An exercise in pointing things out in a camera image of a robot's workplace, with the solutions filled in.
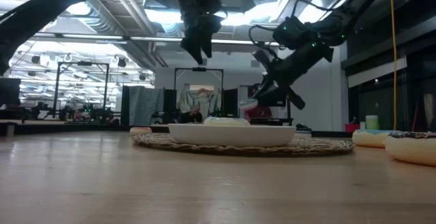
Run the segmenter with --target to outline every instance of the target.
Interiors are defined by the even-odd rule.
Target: desk
[[[2,223],[434,223],[436,169],[357,148],[220,157],[134,148],[128,132],[0,138]]]

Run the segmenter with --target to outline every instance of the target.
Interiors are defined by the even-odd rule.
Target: pink object
[[[346,124],[345,132],[353,133],[354,131],[360,129],[360,124]]]

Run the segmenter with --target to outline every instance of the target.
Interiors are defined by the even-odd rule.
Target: woven placemat
[[[176,142],[169,133],[152,133],[148,135],[135,135],[132,141],[136,146],[155,148],[160,150],[173,150],[189,153],[208,153],[218,155],[240,155],[256,157],[296,157],[309,155],[337,155],[350,153],[354,143],[343,140],[321,138],[296,138],[283,146],[205,146],[182,144]]]

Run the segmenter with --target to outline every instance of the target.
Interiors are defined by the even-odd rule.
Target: frosted donut
[[[356,130],[353,133],[353,142],[357,146],[384,148],[384,140],[393,131]]]
[[[150,134],[151,129],[148,127],[132,127],[130,129],[130,136],[135,136],[135,135],[146,135],[146,134]]]
[[[436,166],[436,134],[391,133],[386,138],[386,152],[399,161]]]
[[[250,122],[243,118],[215,118],[208,117],[203,122],[204,125],[218,125],[218,126],[250,126]]]

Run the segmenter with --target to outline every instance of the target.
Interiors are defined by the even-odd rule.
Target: table surface
[[[2,223],[435,223],[436,169],[382,149],[249,158],[131,145],[126,132],[0,138]]]

